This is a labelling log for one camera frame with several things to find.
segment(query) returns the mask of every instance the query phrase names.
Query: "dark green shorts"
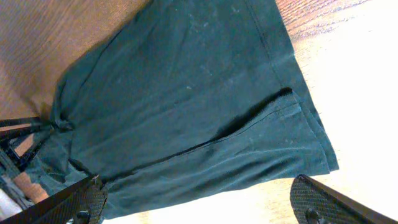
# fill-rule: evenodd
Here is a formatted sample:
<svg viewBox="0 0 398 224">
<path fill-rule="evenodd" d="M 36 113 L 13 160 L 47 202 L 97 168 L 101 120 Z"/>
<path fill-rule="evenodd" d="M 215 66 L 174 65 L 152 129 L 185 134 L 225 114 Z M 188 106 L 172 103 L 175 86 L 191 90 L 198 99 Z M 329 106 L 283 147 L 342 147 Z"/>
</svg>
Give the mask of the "dark green shorts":
<svg viewBox="0 0 398 224">
<path fill-rule="evenodd" d="M 106 218 L 338 168 L 274 0 L 152 1 L 66 72 L 52 122 L 31 174 L 99 174 Z"/>
</svg>

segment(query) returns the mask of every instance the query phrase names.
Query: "white fabric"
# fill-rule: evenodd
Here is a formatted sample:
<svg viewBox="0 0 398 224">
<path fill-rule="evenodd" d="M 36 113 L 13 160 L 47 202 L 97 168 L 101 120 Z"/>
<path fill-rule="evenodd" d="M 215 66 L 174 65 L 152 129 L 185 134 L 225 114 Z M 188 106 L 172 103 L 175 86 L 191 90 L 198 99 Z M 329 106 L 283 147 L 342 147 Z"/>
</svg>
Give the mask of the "white fabric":
<svg viewBox="0 0 398 224">
<path fill-rule="evenodd" d="M 21 207 L 2 189 L 0 189 L 0 221 L 3 221 L 21 211 Z"/>
</svg>

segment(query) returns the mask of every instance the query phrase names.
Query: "wooden table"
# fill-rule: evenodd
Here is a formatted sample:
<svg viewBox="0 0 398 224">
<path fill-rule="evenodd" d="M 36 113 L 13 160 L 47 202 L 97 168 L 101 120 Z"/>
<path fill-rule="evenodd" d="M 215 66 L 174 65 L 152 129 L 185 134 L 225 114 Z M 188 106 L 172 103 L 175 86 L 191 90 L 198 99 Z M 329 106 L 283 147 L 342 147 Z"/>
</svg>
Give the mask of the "wooden table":
<svg viewBox="0 0 398 224">
<path fill-rule="evenodd" d="M 62 72 L 146 0 L 0 0 L 0 118 L 52 102 Z M 321 182 L 398 220 L 395 0 L 277 0 L 340 167 Z M 107 223 L 296 223 L 292 179 Z"/>
</svg>

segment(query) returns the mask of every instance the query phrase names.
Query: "black carbon fiber pattern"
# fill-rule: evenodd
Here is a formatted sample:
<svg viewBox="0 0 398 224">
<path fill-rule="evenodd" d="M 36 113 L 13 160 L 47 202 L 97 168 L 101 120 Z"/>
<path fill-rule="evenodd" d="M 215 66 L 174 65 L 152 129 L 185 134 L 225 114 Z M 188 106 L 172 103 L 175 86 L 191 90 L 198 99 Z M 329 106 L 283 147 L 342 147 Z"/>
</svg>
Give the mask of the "black carbon fiber pattern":
<svg viewBox="0 0 398 224">
<path fill-rule="evenodd" d="M 4 220 L 4 223 L 99 223 L 107 196 L 99 179 L 87 177 L 33 207 Z M 81 219 L 81 215 L 79 216 L 82 214 L 81 212 L 89 215 Z"/>
<path fill-rule="evenodd" d="M 300 224 L 308 223 L 305 216 L 308 209 L 316 211 L 321 218 L 330 223 L 363 223 L 342 207 L 339 201 L 314 187 L 302 176 L 298 176 L 292 184 L 290 202 Z"/>
</svg>

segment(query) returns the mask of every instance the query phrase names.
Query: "wooden surface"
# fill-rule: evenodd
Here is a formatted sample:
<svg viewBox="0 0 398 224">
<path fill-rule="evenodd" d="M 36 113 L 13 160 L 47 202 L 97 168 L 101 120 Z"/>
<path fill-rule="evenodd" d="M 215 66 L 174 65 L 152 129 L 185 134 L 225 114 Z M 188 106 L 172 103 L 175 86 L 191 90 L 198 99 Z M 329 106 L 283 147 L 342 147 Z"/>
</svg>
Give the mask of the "wooden surface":
<svg viewBox="0 0 398 224">
<path fill-rule="evenodd" d="M 144 0 L 0 0 L 0 119 L 51 104 L 64 69 Z M 317 177 L 398 220 L 396 0 L 277 0 L 341 169 Z M 292 179 L 106 223 L 296 223 Z"/>
</svg>

